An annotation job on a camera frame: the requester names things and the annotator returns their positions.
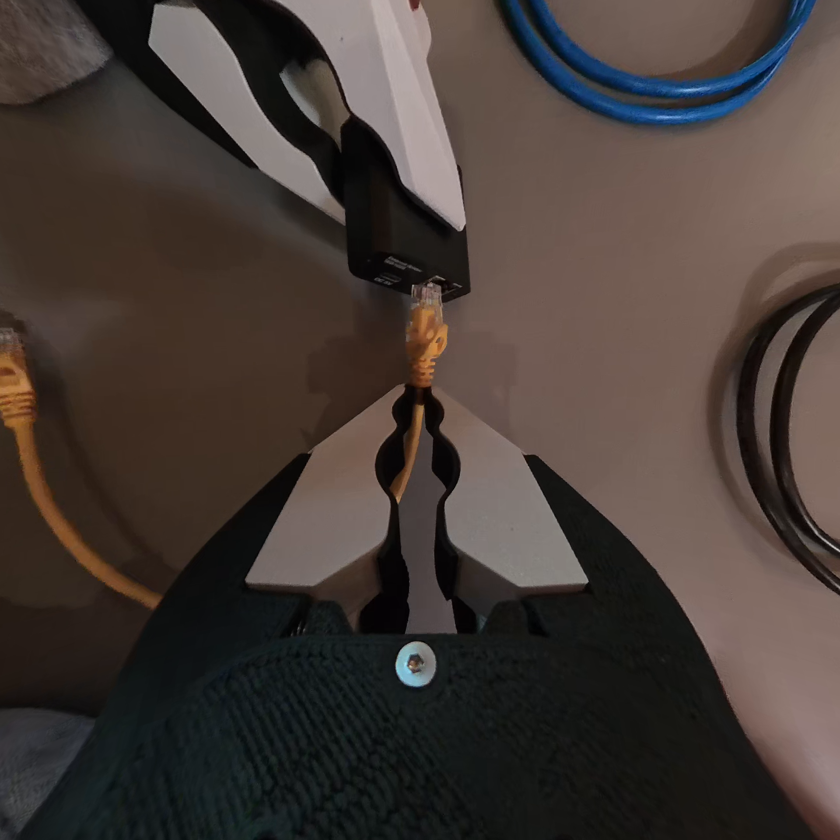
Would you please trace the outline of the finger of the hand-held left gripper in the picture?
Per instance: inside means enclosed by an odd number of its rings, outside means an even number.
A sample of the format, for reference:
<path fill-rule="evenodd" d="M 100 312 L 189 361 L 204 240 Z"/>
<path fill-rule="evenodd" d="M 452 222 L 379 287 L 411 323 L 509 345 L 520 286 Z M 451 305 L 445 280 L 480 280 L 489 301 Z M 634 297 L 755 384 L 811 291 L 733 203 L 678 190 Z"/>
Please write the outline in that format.
<path fill-rule="evenodd" d="M 403 187 L 466 228 L 458 167 L 427 63 L 430 30 L 410 2 L 279 1 L 320 46 L 350 115 L 384 144 Z"/>
<path fill-rule="evenodd" d="M 149 47 L 255 167 L 345 223 L 340 148 L 291 95 L 294 27 L 261 2 L 159 2 Z"/>

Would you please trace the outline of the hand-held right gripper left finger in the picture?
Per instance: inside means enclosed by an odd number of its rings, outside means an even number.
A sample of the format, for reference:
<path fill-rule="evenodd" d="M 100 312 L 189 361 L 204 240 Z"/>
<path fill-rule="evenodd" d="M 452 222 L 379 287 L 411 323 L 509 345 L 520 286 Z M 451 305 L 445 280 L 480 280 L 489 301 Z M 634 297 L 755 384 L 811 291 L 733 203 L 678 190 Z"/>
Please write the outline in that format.
<path fill-rule="evenodd" d="M 245 577 L 250 590 L 335 602 L 363 633 L 405 633 L 391 483 L 414 403 L 415 390 L 397 386 L 314 446 Z"/>

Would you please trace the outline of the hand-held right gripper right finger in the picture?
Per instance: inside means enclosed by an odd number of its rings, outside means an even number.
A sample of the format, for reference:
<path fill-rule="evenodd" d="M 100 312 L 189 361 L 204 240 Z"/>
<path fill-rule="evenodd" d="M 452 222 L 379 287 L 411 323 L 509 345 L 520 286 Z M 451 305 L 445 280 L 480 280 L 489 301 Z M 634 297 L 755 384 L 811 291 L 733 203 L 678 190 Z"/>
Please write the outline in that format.
<path fill-rule="evenodd" d="M 459 634 L 504 602 L 583 592 L 589 581 L 525 454 L 442 391 L 425 396 L 436 505 L 434 568 Z"/>

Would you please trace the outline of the black ethernet adapter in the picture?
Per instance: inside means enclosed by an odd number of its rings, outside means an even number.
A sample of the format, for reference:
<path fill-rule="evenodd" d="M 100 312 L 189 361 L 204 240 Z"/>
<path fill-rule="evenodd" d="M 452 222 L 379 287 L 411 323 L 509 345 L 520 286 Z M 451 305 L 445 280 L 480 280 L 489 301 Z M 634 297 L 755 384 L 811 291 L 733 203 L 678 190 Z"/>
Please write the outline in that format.
<path fill-rule="evenodd" d="M 410 296 L 432 281 L 448 303 L 470 294 L 467 233 L 405 188 L 381 139 L 355 117 L 341 129 L 343 205 L 353 276 Z"/>

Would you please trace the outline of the grey sweatshirt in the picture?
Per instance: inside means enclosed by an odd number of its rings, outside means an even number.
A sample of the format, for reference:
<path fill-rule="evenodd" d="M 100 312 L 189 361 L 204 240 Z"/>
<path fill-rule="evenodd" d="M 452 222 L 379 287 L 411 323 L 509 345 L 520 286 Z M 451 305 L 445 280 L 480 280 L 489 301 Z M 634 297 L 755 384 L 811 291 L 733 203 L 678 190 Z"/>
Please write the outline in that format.
<path fill-rule="evenodd" d="M 1 103 L 24 106 L 104 68 L 111 47 L 74 1 L 1 2 Z"/>

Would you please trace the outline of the grey cloth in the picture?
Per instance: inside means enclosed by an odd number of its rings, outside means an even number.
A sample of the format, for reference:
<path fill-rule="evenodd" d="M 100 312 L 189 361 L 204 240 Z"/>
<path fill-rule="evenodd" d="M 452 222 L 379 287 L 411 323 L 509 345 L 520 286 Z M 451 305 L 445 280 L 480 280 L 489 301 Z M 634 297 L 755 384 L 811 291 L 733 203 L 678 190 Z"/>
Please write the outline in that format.
<path fill-rule="evenodd" d="M 93 730 L 64 711 L 1 709 L 1 838 L 15 839 Z"/>

